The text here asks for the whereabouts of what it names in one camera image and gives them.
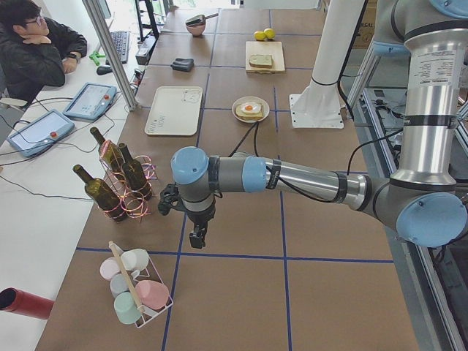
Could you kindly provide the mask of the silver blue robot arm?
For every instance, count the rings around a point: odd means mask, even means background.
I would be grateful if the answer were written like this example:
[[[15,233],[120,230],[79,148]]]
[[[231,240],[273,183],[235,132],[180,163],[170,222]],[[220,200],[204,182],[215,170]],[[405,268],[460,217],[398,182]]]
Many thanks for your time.
[[[410,54],[398,169],[389,178],[345,175],[236,152],[208,156],[190,146],[171,159],[173,183],[159,212],[183,211],[190,243],[203,248],[216,196],[280,189],[322,203],[343,203],[418,246],[437,247],[467,229],[467,207],[449,174],[461,66],[467,47],[465,1],[380,1],[374,42]]]

